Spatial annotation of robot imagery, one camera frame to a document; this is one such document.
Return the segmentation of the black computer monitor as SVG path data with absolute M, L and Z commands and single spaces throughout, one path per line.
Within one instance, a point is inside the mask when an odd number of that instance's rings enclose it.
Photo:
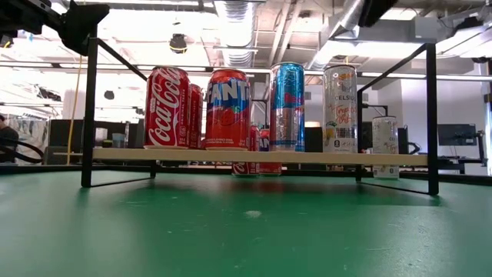
M 398 135 L 398 152 L 401 155 L 407 155 L 409 152 L 407 128 L 399 128 L 397 130 L 397 135 Z
M 477 130 L 475 124 L 439 124 L 438 144 L 441 146 L 475 146 Z

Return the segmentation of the silver corrugated duct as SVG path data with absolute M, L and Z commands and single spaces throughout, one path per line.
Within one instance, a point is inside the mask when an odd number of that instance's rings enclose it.
M 257 5 L 244 1 L 217 1 L 221 32 L 222 55 L 227 67 L 244 68 L 253 65 L 254 24 Z

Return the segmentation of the black metal rack frame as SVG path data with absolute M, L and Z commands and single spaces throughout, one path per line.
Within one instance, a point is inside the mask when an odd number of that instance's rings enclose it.
M 389 116 L 389 108 L 387 105 L 377 105 L 377 104 L 362 104 L 362 123 L 372 122 L 373 118 Z

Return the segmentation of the person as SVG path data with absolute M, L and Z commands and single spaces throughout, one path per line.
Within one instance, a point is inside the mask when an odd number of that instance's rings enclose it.
M 0 114 L 0 146 L 16 150 L 18 146 L 16 141 L 18 141 L 18 133 L 7 125 L 5 117 Z M 0 163 L 6 162 L 15 163 L 15 156 L 0 150 Z

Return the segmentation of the Coca-Cola can with dark figure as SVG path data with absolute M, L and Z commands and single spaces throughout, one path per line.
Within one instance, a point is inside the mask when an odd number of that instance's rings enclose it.
M 154 67 L 147 80 L 144 147 L 188 148 L 190 104 L 188 73 L 172 66 Z

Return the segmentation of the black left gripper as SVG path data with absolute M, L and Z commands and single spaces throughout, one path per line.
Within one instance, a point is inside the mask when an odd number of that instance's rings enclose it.
M 106 4 L 79 5 L 70 1 L 63 15 L 63 44 L 87 56 L 89 35 L 109 11 Z M 0 35 L 16 35 L 19 30 L 39 35 L 43 25 L 55 31 L 62 25 L 50 0 L 0 0 Z

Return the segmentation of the wooden shelf with black frame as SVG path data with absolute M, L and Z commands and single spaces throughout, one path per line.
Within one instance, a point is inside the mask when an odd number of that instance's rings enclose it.
M 426 113 L 427 113 L 427 154 L 426 155 L 383 155 L 383 154 L 331 154 L 319 152 L 247 152 L 247 151 L 203 151 L 186 149 L 97 149 L 95 147 L 95 85 L 97 78 L 98 49 L 103 48 L 139 77 L 142 73 L 122 58 L 101 39 L 92 37 L 88 47 L 88 80 L 85 98 L 85 117 L 82 147 L 81 186 L 94 188 L 91 183 L 95 159 L 148 160 L 148 161 L 201 161 L 201 162 L 283 162 L 295 164 L 355 165 L 354 177 L 362 183 L 364 165 L 413 165 L 427 166 L 426 195 L 439 194 L 439 173 L 437 166 L 437 58 L 436 45 L 425 43 L 408 57 L 402 59 L 386 72 L 357 91 L 361 95 L 370 86 L 389 76 L 420 53 L 426 53 Z

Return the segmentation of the blue silver Red Bull can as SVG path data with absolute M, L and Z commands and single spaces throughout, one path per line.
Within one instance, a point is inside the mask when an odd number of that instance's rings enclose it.
M 270 74 L 270 150 L 304 152 L 304 67 L 281 62 Z

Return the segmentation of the black desk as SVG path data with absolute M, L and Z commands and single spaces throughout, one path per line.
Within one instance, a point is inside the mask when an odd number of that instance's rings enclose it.
M 478 164 L 487 166 L 488 159 L 472 159 L 460 156 L 441 156 L 438 158 L 437 167 L 440 170 L 458 171 L 460 175 L 466 174 L 466 164 Z

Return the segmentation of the green table mat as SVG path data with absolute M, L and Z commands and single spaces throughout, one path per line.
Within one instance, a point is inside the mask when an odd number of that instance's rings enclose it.
M 491 187 L 93 177 L 0 177 L 0 277 L 492 277 Z

